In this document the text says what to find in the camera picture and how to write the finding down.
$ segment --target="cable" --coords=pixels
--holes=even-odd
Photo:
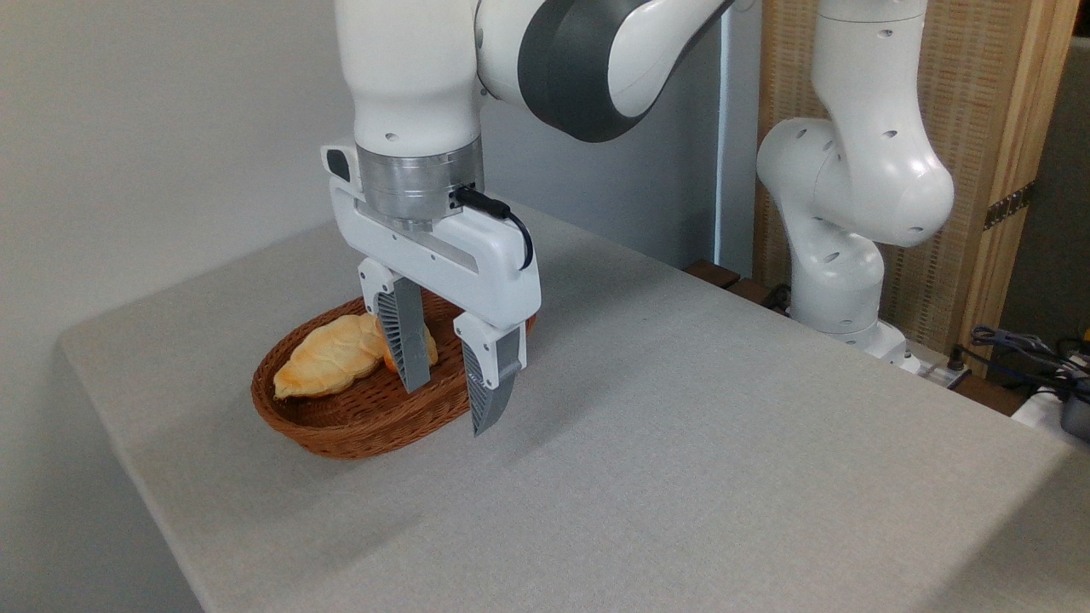
[[[1086,398],[1090,397],[1090,389],[1088,389],[1087,384],[1085,384],[1085,383],[1074,383],[1074,384],[1071,384],[1071,383],[1069,383],[1070,380],[1067,378],[1067,377],[1061,377],[1061,376],[1043,377],[1043,376],[1037,376],[1037,375],[1026,374],[1024,372],[1015,371],[1015,370],[1012,370],[1012,369],[1009,369],[1007,366],[1004,366],[1003,364],[1000,364],[1000,363],[997,363],[997,362],[995,362],[993,360],[989,360],[988,358],[984,358],[983,356],[981,356],[979,353],[970,351],[969,349],[967,349],[962,345],[955,345],[954,348],[955,348],[955,350],[960,351],[961,353],[964,353],[966,356],[969,356],[970,358],[977,360],[978,362],[981,362],[983,364],[988,364],[990,368],[993,368],[993,369],[995,369],[995,370],[997,370],[997,371],[1000,371],[1000,372],[1002,372],[1004,374],[1014,376],[1016,378],[1020,378],[1022,381],[1027,381],[1027,382],[1033,383],[1033,384],[1039,385],[1041,387],[1051,387],[1051,388],[1053,388],[1053,389],[1055,389],[1057,392],[1064,392],[1064,393],[1067,393],[1067,394],[1075,394],[1080,399],[1086,399]]]
[[[522,232],[522,242],[525,245],[526,259],[522,262],[522,267],[519,271],[525,271],[530,267],[530,264],[534,261],[534,241],[530,238],[530,230],[526,229],[526,225],[511,213],[511,207],[506,202],[484,195],[476,191],[473,184],[462,185],[455,190],[455,193],[451,195],[458,205],[480,211],[496,219],[510,219],[519,228],[519,231]]]

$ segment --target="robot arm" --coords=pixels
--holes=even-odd
[[[949,216],[954,183],[923,129],[917,69],[927,0],[822,0],[813,84],[832,121],[792,119],[761,144],[758,175],[791,249],[791,317],[913,370],[879,322],[873,241],[917,245]]]
[[[464,309],[474,433],[526,365],[541,304],[528,232],[484,196],[491,92],[577,139],[640,121],[678,59],[731,0],[337,0],[355,146],[323,151],[346,241],[410,392],[429,378],[421,287]]]

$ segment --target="wicker basket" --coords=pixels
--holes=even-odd
[[[424,321],[439,349],[432,381],[412,395],[398,375],[379,366],[348,389],[320,398],[272,397],[272,375],[314,328],[346,314],[363,314],[363,299],[323,313],[291,332],[262,360],[251,394],[262,418],[303,448],[319,456],[358,459],[401,448],[443,428],[469,410],[461,340],[451,322],[461,310],[423,291]]]

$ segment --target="bread roll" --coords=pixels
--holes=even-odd
[[[388,351],[376,324],[377,317],[365,313],[315,328],[272,377],[276,397],[336,394],[374,372]]]

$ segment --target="silver flange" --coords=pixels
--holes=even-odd
[[[388,157],[359,148],[367,204],[407,230],[457,213],[450,194],[462,185],[484,189],[481,139],[460,149],[426,157]]]

